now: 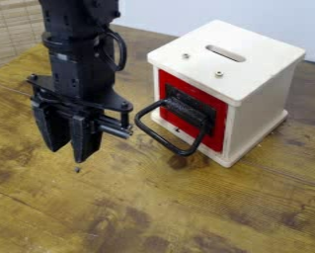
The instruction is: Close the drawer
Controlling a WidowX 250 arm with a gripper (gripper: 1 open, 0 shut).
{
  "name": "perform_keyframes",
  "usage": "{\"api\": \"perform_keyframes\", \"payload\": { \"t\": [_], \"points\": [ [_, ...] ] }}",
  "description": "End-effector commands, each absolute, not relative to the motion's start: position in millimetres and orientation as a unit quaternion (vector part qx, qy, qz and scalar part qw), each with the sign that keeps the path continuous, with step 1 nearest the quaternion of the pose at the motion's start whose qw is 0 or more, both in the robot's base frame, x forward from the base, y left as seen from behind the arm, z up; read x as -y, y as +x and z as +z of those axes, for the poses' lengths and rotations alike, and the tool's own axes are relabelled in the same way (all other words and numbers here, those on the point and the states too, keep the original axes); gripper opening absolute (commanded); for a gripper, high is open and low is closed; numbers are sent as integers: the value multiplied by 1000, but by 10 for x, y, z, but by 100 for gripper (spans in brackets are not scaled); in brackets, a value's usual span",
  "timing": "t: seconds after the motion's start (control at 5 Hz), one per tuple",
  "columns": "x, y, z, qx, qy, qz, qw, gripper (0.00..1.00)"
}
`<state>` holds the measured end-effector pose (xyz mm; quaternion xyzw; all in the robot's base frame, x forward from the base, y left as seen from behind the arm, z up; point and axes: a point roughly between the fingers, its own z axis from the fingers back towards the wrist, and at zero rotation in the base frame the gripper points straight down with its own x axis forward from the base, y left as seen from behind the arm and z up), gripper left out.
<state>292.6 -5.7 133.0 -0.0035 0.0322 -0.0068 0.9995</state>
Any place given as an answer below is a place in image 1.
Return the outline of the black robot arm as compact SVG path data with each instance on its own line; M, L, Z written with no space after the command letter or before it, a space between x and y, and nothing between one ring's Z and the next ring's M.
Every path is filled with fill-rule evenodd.
M132 134L133 105L113 90L126 63L126 46L109 24L120 17L118 0L38 0L52 74L33 74L31 109L52 151L72 146L77 163L98 150L101 135Z

